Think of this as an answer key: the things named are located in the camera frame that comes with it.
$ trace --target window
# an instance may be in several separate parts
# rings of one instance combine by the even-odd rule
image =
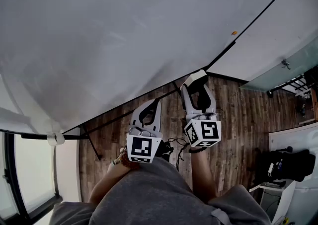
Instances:
[[[8,225],[45,223],[62,201],[54,182],[54,148],[11,133],[1,133],[1,144],[1,219]]]

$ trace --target wooden floor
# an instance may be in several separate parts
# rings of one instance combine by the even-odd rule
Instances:
[[[180,86],[184,79],[176,81]],[[246,170],[255,162],[253,150],[268,149],[268,133],[290,129],[298,126],[296,114],[297,100],[294,95],[279,90],[273,98],[266,93],[240,89],[237,82],[209,77],[209,89],[214,94],[217,104],[218,120],[222,123],[222,140],[209,149],[211,171],[219,194],[225,193],[232,186],[242,184],[249,187],[253,173]],[[87,130],[113,120],[140,106],[149,99],[169,94],[161,99],[161,132],[163,140],[168,138],[185,138],[182,133],[181,98],[171,83],[137,98],[85,124]],[[108,165],[118,155],[120,147],[125,144],[126,133],[131,114],[90,134],[99,154],[98,161],[89,144],[81,141],[79,145],[79,172],[82,200],[85,202],[95,184],[107,172]],[[182,146],[172,143],[174,152],[170,162],[175,164],[177,154]],[[186,182],[192,187],[190,154],[185,150],[182,154],[179,170]]]

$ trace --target white clip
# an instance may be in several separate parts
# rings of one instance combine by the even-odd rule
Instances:
[[[65,142],[65,138],[64,138],[64,135],[62,133],[59,133],[59,132],[52,132],[52,133],[49,133],[47,136],[46,136],[46,139],[48,140],[48,143],[50,146],[58,146],[58,145],[61,145],[61,144],[64,144]]]

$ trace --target gray shirt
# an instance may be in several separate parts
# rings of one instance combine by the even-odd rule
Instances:
[[[265,211],[241,186],[207,205],[194,196],[174,166],[162,158],[129,172],[95,208],[63,202],[54,207],[51,225],[240,225],[270,224]]]

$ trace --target window frame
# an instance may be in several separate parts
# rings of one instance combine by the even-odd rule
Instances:
[[[53,174],[54,174],[54,190],[55,196],[46,201],[41,206],[37,207],[30,213],[27,212],[21,190],[19,187],[19,182],[16,173],[15,166],[15,150],[14,150],[15,137],[12,133],[4,133],[4,178],[6,182],[10,185],[14,202],[16,204],[18,213],[7,218],[6,220],[0,219],[0,224],[4,222],[6,225],[13,224],[27,224],[32,225],[49,213],[55,204],[62,202],[63,198],[59,195],[57,180],[56,180],[56,155],[55,149],[53,154]]]

